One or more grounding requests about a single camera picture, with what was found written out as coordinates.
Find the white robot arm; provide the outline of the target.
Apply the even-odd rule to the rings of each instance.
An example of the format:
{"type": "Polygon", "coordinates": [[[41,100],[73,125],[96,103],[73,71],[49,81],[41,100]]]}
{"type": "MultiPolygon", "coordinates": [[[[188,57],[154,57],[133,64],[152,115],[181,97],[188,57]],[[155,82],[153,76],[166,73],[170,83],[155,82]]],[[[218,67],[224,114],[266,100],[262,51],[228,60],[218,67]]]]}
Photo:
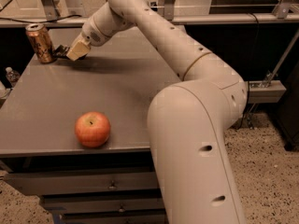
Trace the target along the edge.
{"type": "Polygon", "coordinates": [[[150,151],[169,224],[246,224],[224,144],[242,115],[247,87],[217,55],[150,8],[148,0],[106,0],[83,24],[67,56],[136,26],[178,76],[149,106],[150,151]]]}

